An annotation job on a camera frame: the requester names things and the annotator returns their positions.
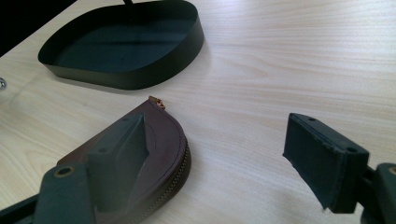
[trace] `dark green plastic piece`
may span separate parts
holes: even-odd
[[[94,224],[88,173],[82,163],[58,165],[43,177],[33,224]]]
[[[126,206],[149,155],[143,114],[117,122],[87,153],[93,202],[99,211]]]
[[[367,150],[317,119],[290,114],[283,155],[323,208],[334,213],[355,211],[354,189],[366,171]]]
[[[396,164],[379,164],[373,185],[385,223],[396,223]]]

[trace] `metal screw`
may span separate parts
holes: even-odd
[[[0,90],[5,89],[6,86],[7,86],[6,81],[2,77],[0,77]]]

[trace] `black plastic part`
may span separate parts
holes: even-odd
[[[87,169],[82,163],[58,165],[43,177],[34,224],[93,224]]]
[[[385,223],[396,223],[396,164],[379,164],[373,185]]]
[[[38,60],[58,77],[139,90],[183,70],[203,43],[193,4],[154,1],[101,7],[70,21]]]
[[[369,152],[317,119],[290,114],[286,157],[323,208],[353,213],[354,189],[366,171]]]
[[[31,224],[38,194],[0,211],[1,224]]]
[[[88,152],[93,202],[101,212],[125,207],[148,157],[143,114],[117,122]]]
[[[358,202],[364,207],[364,212],[361,215],[362,223],[384,223],[381,208],[375,194],[374,178],[375,171],[367,167],[366,172],[358,180],[358,185],[355,188]]]

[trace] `zipper pull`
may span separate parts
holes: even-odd
[[[163,101],[161,99],[155,98],[154,96],[149,96],[148,99],[151,102],[157,104],[157,106],[159,106],[161,109],[165,109],[165,105],[163,104]]]

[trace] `black bracket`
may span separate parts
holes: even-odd
[[[93,208],[122,212],[148,155],[144,115],[125,116],[92,146],[84,163],[55,166],[39,194],[0,211],[0,223],[94,224]]]
[[[367,166],[369,152],[317,119],[290,114],[283,156],[324,209],[354,213],[361,223],[396,223],[396,164]]]

